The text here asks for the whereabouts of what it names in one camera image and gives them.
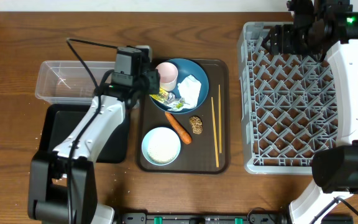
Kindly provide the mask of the yellow foil snack wrapper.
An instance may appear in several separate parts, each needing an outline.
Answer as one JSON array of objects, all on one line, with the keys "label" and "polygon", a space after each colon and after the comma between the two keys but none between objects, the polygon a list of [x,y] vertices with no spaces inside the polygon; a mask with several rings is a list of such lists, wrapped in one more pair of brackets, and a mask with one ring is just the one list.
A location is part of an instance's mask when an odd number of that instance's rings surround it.
[{"label": "yellow foil snack wrapper", "polygon": [[159,89],[159,92],[150,95],[152,99],[167,107],[167,111],[179,112],[186,108],[186,103],[183,98],[177,98],[174,93]]}]

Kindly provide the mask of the pink plastic cup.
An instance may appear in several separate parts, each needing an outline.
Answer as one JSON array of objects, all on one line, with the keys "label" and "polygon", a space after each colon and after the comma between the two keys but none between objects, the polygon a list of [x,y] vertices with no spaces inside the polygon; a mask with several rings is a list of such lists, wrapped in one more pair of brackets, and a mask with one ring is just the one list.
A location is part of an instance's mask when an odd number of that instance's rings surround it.
[{"label": "pink plastic cup", "polygon": [[178,69],[170,62],[163,62],[157,65],[156,69],[160,75],[160,88],[172,91],[177,85]]}]

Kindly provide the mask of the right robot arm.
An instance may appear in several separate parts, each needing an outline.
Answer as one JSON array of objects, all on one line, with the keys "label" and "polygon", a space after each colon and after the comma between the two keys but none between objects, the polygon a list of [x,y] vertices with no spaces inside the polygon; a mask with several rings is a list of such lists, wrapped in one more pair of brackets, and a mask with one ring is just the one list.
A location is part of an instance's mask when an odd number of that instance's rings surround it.
[{"label": "right robot arm", "polygon": [[293,23],[270,29],[263,46],[272,55],[315,55],[333,74],[337,137],[332,149],[317,152],[313,179],[276,223],[349,223],[331,210],[358,194],[358,12],[350,1],[290,0]]}]

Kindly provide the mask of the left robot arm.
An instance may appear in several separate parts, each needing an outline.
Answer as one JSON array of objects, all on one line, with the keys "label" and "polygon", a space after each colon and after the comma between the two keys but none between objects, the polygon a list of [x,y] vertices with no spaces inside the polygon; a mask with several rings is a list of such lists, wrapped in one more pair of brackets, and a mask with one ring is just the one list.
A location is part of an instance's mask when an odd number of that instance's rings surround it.
[{"label": "left robot arm", "polygon": [[113,223],[115,211],[98,203],[94,165],[113,132],[140,97],[159,90],[148,45],[118,47],[116,62],[95,83],[92,103],[52,152],[30,163],[29,218],[47,223]]}]

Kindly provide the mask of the crumpled white napkin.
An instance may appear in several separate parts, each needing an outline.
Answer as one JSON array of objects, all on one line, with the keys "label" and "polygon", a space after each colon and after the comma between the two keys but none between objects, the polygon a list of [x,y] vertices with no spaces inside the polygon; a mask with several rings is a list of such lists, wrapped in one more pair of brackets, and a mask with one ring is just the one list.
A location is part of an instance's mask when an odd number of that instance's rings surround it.
[{"label": "crumpled white napkin", "polygon": [[201,82],[193,75],[188,75],[178,84],[178,92],[183,102],[183,109],[194,109],[198,104]]}]

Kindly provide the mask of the orange carrot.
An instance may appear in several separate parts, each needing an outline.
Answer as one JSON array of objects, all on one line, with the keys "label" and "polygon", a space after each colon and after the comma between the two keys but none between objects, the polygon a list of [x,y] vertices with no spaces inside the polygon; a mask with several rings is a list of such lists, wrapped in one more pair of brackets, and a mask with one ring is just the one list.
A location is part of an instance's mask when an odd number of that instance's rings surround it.
[{"label": "orange carrot", "polygon": [[174,118],[174,116],[168,112],[165,112],[165,116],[169,123],[171,124],[172,128],[177,132],[179,138],[185,144],[191,144],[192,138],[189,133],[182,127],[182,125]]}]

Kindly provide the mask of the brown serving tray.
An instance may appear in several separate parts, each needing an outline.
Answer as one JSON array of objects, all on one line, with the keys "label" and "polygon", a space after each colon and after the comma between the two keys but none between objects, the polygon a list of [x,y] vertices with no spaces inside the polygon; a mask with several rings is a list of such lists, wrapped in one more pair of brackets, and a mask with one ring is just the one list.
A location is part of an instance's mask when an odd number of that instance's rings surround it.
[{"label": "brown serving tray", "polygon": [[[159,58],[153,66],[169,60]],[[166,166],[156,166],[149,163],[141,151],[144,136],[152,129],[158,127],[171,128],[165,112],[157,107],[149,96],[140,103],[139,137],[137,145],[137,165],[146,172],[184,173],[184,174],[219,174],[224,172],[230,163],[230,137],[229,137],[229,71],[227,65],[221,60],[188,59],[197,63],[207,74],[209,92],[204,102],[189,113],[173,114],[175,119],[191,135],[192,143],[181,143],[179,156]],[[218,85],[221,86],[221,116],[222,116],[222,142],[223,152],[219,153],[219,124],[218,124]],[[211,97],[214,99],[216,117],[216,134],[218,140],[219,168],[216,167],[214,154],[213,123],[211,113]],[[203,132],[192,132],[189,118],[198,116],[203,123]]]}]

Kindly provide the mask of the brown walnut cookie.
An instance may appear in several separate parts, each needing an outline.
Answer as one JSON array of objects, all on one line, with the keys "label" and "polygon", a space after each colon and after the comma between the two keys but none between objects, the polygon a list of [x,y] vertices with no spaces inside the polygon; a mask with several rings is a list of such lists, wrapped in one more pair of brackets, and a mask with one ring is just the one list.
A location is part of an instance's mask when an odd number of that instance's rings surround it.
[{"label": "brown walnut cookie", "polygon": [[198,116],[191,116],[189,118],[189,123],[194,134],[201,134],[203,132],[203,123]]}]

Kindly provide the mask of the right wooden chopstick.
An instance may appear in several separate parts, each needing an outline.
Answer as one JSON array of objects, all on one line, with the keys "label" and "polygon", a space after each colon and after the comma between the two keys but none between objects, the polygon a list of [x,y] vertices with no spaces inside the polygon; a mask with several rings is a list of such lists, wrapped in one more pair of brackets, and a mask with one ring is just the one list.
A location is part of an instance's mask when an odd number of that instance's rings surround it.
[{"label": "right wooden chopstick", "polygon": [[219,124],[219,153],[223,152],[223,142],[222,142],[222,116],[221,116],[221,86],[218,85],[218,124]]}]

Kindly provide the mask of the wooden chopstick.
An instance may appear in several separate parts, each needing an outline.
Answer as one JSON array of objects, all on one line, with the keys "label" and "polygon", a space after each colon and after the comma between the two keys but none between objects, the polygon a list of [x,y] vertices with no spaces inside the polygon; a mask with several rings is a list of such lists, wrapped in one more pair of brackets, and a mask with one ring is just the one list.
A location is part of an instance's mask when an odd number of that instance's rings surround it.
[{"label": "wooden chopstick", "polygon": [[212,123],[213,123],[215,161],[216,161],[216,167],[219,168],[218,140],[217,140],[217,134],[216,134],[216,117],[215,117],[214,99],[213,99],[213,97],[211,97],[211,113],[212,113],[212,120],[213,120]]},{"label": "wooden chopstick", "polygon": [[223,152],[223,142],[222,142],[222,116],[221,116],[221,86],[218,85],[218,124],[219,124],[219,153]]}]

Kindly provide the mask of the light blue bowl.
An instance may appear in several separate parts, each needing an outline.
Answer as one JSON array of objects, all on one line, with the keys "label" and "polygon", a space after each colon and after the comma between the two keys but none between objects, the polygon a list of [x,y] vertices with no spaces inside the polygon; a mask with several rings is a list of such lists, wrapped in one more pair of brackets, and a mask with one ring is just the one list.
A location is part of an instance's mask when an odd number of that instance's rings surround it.
[{"label": "light blue bowl", "polygon": [[172,163],[181,150],[177,133],[170,128],[158,127],[150,130],[143,138],[141,151],[144,158],[156,166]]}]

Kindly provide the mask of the clear plastic bin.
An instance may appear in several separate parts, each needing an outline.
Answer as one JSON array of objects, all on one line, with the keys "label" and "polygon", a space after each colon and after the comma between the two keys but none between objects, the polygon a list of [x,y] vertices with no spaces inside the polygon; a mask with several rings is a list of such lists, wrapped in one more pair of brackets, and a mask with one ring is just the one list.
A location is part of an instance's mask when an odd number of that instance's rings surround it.
[{"label": "clear plastic bin", "polygon": [[94,83],[79,61],[44,61],[39,70],[35,97],[52,104],[90,105]]}]

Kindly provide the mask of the black plastic bin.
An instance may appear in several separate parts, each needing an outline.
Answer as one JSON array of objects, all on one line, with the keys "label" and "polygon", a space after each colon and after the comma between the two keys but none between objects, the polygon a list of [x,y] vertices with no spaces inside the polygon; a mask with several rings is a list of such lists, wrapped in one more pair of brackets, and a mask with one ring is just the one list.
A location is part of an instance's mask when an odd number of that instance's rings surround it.
[{"label": "black plastic bin", "polygon": [[[88,105],[54,104],[48,107],[40,138],[40,151],[52,152],[76,128],[88,111]],[[130,117],[114,130],[97,161],[118,164],[124,161],[130,128]]]}]

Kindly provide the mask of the left wooden chopstick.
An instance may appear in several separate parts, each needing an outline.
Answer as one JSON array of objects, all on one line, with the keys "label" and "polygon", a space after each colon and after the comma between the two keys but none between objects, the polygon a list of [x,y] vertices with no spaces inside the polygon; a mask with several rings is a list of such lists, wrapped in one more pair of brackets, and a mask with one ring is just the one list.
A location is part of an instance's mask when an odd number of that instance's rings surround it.
[{"label": "left wooden chopstick", "polygon": [[216,167],[219,168],[218,140],[217,140],[217,134],[216,134],[216,117],[215,117],[214,99],[213,99],[213,97],[211,97],[211,113],[212,113],[212,120],[213,120],[212,123],[213,123],[215,161],[216,161]]}]

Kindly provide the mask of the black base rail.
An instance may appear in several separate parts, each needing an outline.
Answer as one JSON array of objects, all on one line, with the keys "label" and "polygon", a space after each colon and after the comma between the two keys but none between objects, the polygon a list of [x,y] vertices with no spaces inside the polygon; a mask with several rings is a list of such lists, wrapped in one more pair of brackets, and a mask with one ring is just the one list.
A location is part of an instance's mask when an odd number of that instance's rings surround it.
[{"label": "black base rail", "polygon": [[274,224],[291,223],[282,214],[256,211],[248,215],[184,215],[123,213],[113,221],[116,224]]}]

